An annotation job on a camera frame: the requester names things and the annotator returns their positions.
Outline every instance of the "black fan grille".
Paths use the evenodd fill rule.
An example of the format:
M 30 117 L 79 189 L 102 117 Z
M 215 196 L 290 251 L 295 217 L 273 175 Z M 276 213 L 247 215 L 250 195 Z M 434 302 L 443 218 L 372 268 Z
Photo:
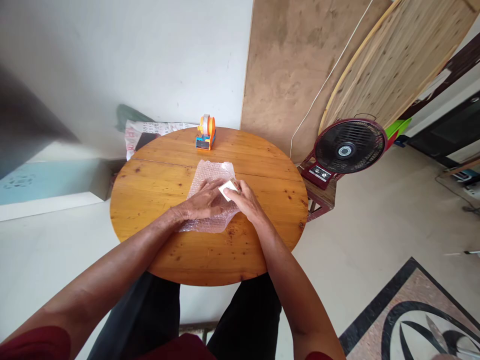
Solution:
M 355 145 L 354 153 L 347 158 L 338 155 L 338 148 L 344 143 Z M 315 158 L 331 172 L 355 173 L 377 161 L 385 145 L 385 137 L 377 125 L 362 120 L 345 121 L 321 136 L 316 144 Z

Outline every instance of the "hand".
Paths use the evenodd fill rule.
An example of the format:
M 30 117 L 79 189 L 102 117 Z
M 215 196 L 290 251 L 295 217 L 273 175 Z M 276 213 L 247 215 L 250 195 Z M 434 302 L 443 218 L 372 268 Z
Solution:
M 245 214 L 246 218 L 250 220 L 251 223 L 266 218 L 267 215 L 265 215 L 264 210 L 260 206 L 254 191 L 244 180 L 239 180 L 238 182 L 240 184 L 241 193 L 239 194 L 236 191 L 226 188 L 223 189 L 225 195 L 235 202 L 240 211 Z
M 200 185 L 200 190 L 189 199 L 172 208 L 183 220 L 210 218 L 220 214 L 223 209 L 220 206 L 212 207 L 213 200 L 220 195 L 219 186 L 226 181 L 216 179 L 210 183 L 207 180 Z

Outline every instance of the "black pants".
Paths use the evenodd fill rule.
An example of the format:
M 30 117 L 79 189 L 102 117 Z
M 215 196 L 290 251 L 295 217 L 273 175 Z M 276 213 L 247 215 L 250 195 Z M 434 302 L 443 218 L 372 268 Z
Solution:
M 180 284 L 145 272 L 111 310 L 88 360 L 135 359 L 178 337 Z M 218 360 L 275 359 L 282 306 L 268 273 L 243 281 L 208 342 Z

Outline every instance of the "forearm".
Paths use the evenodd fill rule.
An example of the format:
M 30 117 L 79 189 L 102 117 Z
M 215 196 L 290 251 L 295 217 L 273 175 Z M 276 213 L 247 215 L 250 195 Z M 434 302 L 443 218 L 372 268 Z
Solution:
M 296 359 L 310 351 L 322 351 L 332 359 L 344 359 L 332 323 L 309 278 L 282 241 L 268 217 L 253 225 L 258 233 L 268 273 L 292 331 Z
M 168 210 L 82 272 L 7 340 L 37 327 L 59 326 L 70 335 L 70 358 L 74 358 L 98 322 L 147 269 L 182 222 L 179 214 Z

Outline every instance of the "white tile floor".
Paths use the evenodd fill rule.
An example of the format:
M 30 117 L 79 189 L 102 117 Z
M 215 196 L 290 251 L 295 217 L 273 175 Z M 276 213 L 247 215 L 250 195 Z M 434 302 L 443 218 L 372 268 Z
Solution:
M 335 209 L 305 227 L 293 253 L 338 334 L 411 256 L 480 320 L 480 258 L 443 255 L 480 249 L 480 218 L 434 181 L 439 171 L 415 150 L 393 147 L 341 179 Z M 117 241 L 109 202 L 0 222 L 0 341 Z M 181 322 L 217 320 L 236 288 L 182 286 Z M 277 359 L 292 357 L 282 314 Z

